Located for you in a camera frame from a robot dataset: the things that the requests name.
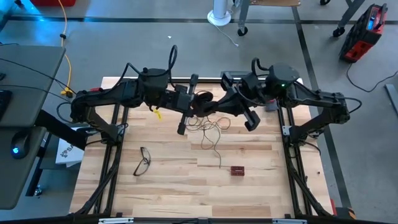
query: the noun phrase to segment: wooden tabletop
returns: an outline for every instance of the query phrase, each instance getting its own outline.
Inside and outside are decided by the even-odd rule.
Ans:
[[[117,79],[104,77],[102,87],[112,87]],[[199,84],[196,91],[200,90],[213,92],[216,100],[224,95],[220,85]],[[223,117],[231,121],[231,126],[222,130],[216,146],[222,158],[219,169],[217,153],[213,149],[203,149],[211,143],[205,139],[201,146],[203,131],[186,131],[184,136],[177,134],[180,113],[160,109],[162,121],[159,121],[145,104],[131,108],[113,213],[123,212],[125,217],[175,218],[280,218],[286,213],[293,214],[277,112],[265,112],[260,107],[255,110],[261,123],[251,132],[244,127],[243,115],[234,117],[216,113],[209,116],[211,121]],[[97,112],[110,122],[113,106],[97,107]],[[298,125],[308,121],[308,107],[294,108],[294,117]],[[227,119],[220,121],[222,128],[227,125]],[[218,139],[216,129],[207,131],[206,135],[212,141]],[[93,136],[88,141],[97,139],[99,136]],[[142,159],[142,146],[150,152],[152,162],[144,175],[134,177],[133,172]],[[104,152],[105,146],[101,144],[86,148],[70,212],[81,208],[97,188]],[[319,152],[312,146],[301,147],[301,152],[308,187],[325,210],[331,212]],[[244,166],[245,176],[231,176],[231,166]],[[301,191],[297,194],[304,211]]]

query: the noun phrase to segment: red toolbox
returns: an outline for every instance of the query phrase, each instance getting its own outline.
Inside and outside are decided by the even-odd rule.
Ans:
[[[60,6],[58,0],[30,0],[34,6]],[[74,6],[76,0],[61,0],[64,7]]]

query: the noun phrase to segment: yellow wire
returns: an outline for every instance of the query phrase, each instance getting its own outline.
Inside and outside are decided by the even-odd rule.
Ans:
[[[63,28],[63,32],[62,32],[62,34],[65,35],[67,33],[67,26],[68,26],[67,13],[65,12],[65,9],[63,8],[63,4],[62,4],[61,0],[58,0],[58,2],[61,5],[62,12],[63,12],[63,18],[65,19],[65,27]],[[63,47],[63,38],[62,37],[61,37],[61,46]],[[66,54],[65,54],[65,58],[67,59],[68,64],[69,64],[68,83],[67,83],[67,87],[65,89],[67,91],[67,90],[69,90],[70,79],[72,78],[72,65],[71,65],[70,60]]]

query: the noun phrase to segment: gray floor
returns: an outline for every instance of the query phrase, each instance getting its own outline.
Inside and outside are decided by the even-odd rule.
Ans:
[[[123,17],[123,18],[196,18],[204,19],[211,9],[211,0],[119,0],[117,4],[102,0],[79,0],[67,9],[70,17]],[[389,20],[398,19],[398,2],[387,2]],[[366,1],[363,12],[372,2]],[[333,0],[327,6],[318,1],[302,1],[298,7],[301,19],[338,20],[346,10],[343,0]],[[33,14],[62,16],[58,8],[32,8],[29,1],[24,10],[15,15]],[[250,7],[248,19],[293,19],[289,7]],[[9,21],[0,32],[1,42],[26,45],[60,45],[59,33],[63,22]],[[173,44],[178,45],[178,59],[173,76],[187,77],[197,73],[202,77],[218,77],[222,70],[249,70],[253,57],[263,65],[285,62],[295,67],[305,84],[310,85],[307,69],[294,24],[247,24],[249,33],[236,35],[236,24],[221,29],[239,44],[236,48],[225,36],[208,23],[102,23],[68,22],[67,54],[72,62],[74,90],[97,87],[104,76],[120,76],[126,62],[136,67],[165,68]],[[332,125],[331,130],[346,180],[348,193],[357,217],[365,220],[398,222],[398,119],[382,85],[372,93],[364,93],[351,86],[345,78],[348,64],[338,61],[338,52],[344,41],[330,38],[333,25],[303,25],[305,39],[314,66],[319,87],[325,91],[340,91],[346,96],[359,98],[363,107],[352,114],[344,125]],[[387,26],[379,43],[350,70],[354,82],[371,88],[378,80],[398,70],[398,26]],[[57,78],[67,80],[68,66],[62,62]],[[398,77],[385,83],[398,86]],[[60,87],[54,85],[52,92]],[[49,96],[44,109],[55,114],[54,105],[61,101]],[[348,102],[350,108],[355,102]],[[64,117],[69,111],[62,111]],[[335,178],[323,139],[319,140],[322,161],[331,198],[340,204]],[[0,211],[0,220],[30,217],[48,217],[68,212],[76,174],[49,171],[40,183],[47,185],[41,198],[21,197],[11,211]],[[31,207],[41,208],[31,213]]]

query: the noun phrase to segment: computer mouse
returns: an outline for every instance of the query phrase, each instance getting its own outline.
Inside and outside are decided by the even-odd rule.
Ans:
[[[15,133],[11,139],[11,156],[14,159],[22,159],[29,153],[31,129],[23,129]]]

